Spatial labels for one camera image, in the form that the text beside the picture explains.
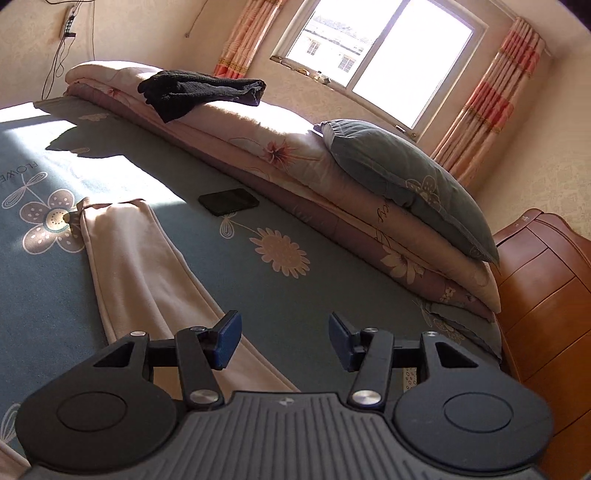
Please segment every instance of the teal floral bed sheet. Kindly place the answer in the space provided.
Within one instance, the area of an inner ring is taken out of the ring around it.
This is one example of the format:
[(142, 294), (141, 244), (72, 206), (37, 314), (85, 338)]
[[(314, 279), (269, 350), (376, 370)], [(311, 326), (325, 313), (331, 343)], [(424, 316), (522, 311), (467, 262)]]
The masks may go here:
[[(197, 202), (240, 186), (78, 98), (0, 111), (1, 440), (20, 449), (20, 402), (106, 345), (76, 213), (86, 196), (145, 199), (220, 307), (242, 313), (246, 336), (302, 390), (350, 387), (328, 339), (334, 310), (398, 338), (437, 330), (496, 363), (387, 275), (255, 192), (257, 208), (224, 217)], [(412, 371), (393, 376), (397, 394), (413, 382)]]

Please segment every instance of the window sill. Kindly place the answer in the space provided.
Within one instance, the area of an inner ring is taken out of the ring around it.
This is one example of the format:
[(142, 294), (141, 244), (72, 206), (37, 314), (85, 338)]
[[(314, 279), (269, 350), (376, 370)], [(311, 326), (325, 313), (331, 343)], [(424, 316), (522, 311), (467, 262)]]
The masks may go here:
[(404, 138), (410, 140), (413, 143), (417, 141), (417, 133), (409, 129), (408, 127), (401, 125), (394, 117), (383, 111), (382, 109), (375, 106), (373, 103), (368, 102), (363, 97), (356, 95), (353, 92), (350, 92), (345, 89), (343, 85), (340, 83), (334, 82), (330, 80), (328, 77), (322, 75), (321, 73), (309, 68), (305, 67), (296, 61), (286, 59), (277, 55), (273, 55), (270, 58), (271, 61), (274, 61), (293, 72), (297, 72), (301, 75), (304, 75), (316, 83), (321, 85), (325, 85), (326, 87), (334, 90), (335, 92), (340, 93), (341, 95), (347, 97), (349, 100), (357, 103), (359, 106), (365, 108), (368, 112), (374, 114), (375, 116), (379, 117), (383, 121), (387, 122), (388, 124), (392, 125), (400, 134), (404, 135)]

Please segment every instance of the silver bolt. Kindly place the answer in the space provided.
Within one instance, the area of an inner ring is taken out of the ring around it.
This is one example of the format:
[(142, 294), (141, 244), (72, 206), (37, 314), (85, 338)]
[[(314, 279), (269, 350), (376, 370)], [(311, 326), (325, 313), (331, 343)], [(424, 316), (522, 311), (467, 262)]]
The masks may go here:
[(351, 398), (359, 405), (375, 405), (380, 403), (382, 395), (373, 390), (357, 390), (357, 392), (351, 395)]
[(213, 390), (208, 390), (204, 388), (202, 390), (195, 390), (190, 393), (189, 398), (193, 403), (198, 403), (200, 405), (208, 405), (210, 403), (215, 403), (219, 400), (220, 395)]

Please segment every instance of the window pane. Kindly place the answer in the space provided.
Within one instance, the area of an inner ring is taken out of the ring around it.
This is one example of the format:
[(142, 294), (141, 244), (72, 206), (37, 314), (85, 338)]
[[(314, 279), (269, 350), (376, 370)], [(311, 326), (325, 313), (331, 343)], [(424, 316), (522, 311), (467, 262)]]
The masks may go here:
[(321, 0), (287, 58), (347, 85), (401, 2)]
[(353, 91), (414, 127), (472, 35), (428, 0), (411, 0)]

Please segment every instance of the window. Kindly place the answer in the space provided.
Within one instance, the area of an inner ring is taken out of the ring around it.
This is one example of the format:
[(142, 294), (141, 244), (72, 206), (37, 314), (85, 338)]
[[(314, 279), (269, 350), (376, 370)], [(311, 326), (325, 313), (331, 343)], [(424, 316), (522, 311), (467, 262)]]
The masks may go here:
[(310, 46), (308, 47), (308, 53), (310, 55), (316, 55), (316, 52), (318, 51), (318, 47), (320, 47), (320, 44), (318, 42), (316, 42), (315, 40), (312, 40), (310, 42)]
[(354, 63), (354, 59), (350, 59), (347, 55), (343, 55), (343, 58), (339, 63), (339, 68), (349, 73)]
[[(309, 0), (275, 53), (322, 72), (334, 90), (416, 136), (484, 31), (450, 0)], [(319, 41), (322, 52), (311, 58)]]

